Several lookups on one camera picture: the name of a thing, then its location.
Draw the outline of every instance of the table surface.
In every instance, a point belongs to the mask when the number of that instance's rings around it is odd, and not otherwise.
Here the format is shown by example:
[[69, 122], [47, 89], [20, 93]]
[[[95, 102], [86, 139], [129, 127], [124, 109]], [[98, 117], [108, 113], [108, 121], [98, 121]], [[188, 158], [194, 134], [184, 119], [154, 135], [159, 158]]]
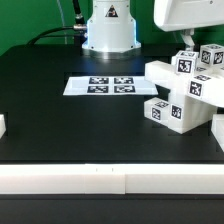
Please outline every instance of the table surface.
[[[75, 46], [16, 46], [0, 57], [1, 164], [223, 164], [208, 122], [180, 135], [144, 117], [152, 96], [63, 96], [71, 76], [144, 75], [182, 45], [145, 46], [139, 57], [99, 60]], [[166, 99], [168, 90], [158, 89]], [[0, 196], [0, 223], [223, 223], [223, 196]]]
[[[74, 46], [17, 46], [0, 57], [0, 113], [7, 132], [0, 163], [223, 163], [208, 122], [180, 135], [144, 117], [154, 96], [63, 96], [71, 76], [144, 75], [146, 62], [177, 48], [99, 60]], [[159, 89], [158, 97], [167, 98]]]

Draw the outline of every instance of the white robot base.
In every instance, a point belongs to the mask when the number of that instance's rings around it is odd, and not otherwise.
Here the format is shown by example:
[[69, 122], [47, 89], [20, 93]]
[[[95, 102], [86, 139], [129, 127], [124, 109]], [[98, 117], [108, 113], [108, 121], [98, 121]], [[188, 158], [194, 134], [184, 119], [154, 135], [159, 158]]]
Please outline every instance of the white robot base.
[[83, 55], [120, 59], [141, 53], [141, 44], [136, 40], [136, 21], [130, 14], [130, 0], [93, 0], [87, 36], [82, 45]]

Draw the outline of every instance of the white block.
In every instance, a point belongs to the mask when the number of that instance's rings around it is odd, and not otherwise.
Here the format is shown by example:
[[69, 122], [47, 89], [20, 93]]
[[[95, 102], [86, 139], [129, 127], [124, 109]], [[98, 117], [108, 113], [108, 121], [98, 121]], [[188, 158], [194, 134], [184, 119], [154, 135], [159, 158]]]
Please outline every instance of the white block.
[[196, 73], [195, 75], [199, 75], [199, 74], [203, 74], [203, 75], [212, 75], [213, 74], [213, 68], [202, 64], [202, 63], [198, 63], [195, 69]]
[[144, 115], [151, 120], [167, 126], [169, 103], [156, 97], [148, 100], [144, 103]]
[[125, 175], [113, 165], [86, 165], [86, 194], [125, 194]]
[[215, 66], [212, 68], [212, 77], [224, 79], [224, 66]]
[[176, 74], [194, 74], [198, 59], [198, 52], [179, 51], [176, 55]]
[[154, 164], [126, 169], [126, 193], [223, 194], [223, 165]]
[[180, 134], [212, 119], [217, 107], [171, 91], [168, 128]]
[[221, 95], [224, 78], [216, 78], [197, 71], [194, 76], [176, 75], [173, 65], [154, 61], [146, 64], [145, 79], [176, 93], [224, 107], [224, 97]]
[[84, 194], [82, 165], [0, 166], [1, 194]]
[[176, 66], [176, 63], [177, 63], [177, 56], [175, 55], [171, 58], [171, 65]]
[[224, 115], [215, 114], [212, 120], [212, 133], [224, 151]]
[[5, 119], [4, 119], [4, 116], [0, 114], [0, 138], [3, 136], [5, 131], [6, 131]]
[[200, 49], [200, 61], [209, 66], [223, 64], [224, 47], [217, 44], [202, 45]]
[[175, 66], [154, 61], [145, 65], [145, 79], [167, 89], [187, 94], [189, 76], [176, 75]]

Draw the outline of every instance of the printed marker sheet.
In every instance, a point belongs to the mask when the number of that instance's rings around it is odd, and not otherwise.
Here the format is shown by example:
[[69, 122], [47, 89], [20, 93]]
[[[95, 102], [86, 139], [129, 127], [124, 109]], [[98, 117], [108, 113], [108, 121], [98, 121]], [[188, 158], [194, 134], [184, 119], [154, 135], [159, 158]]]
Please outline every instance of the printed marker sheet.
[[144, 76], [70, 77], [63, 95], [157, 95], [155, 84]]

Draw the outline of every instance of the warning label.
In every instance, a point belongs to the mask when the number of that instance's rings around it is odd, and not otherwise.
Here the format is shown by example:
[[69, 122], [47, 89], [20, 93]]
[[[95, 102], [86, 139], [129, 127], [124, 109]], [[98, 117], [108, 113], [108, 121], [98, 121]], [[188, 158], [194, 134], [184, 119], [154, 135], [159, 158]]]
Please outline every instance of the warning label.
[[109, 11], [107, 12], [106, 17], [118, 17], [117, 12], [113, 5], [110, 7]]

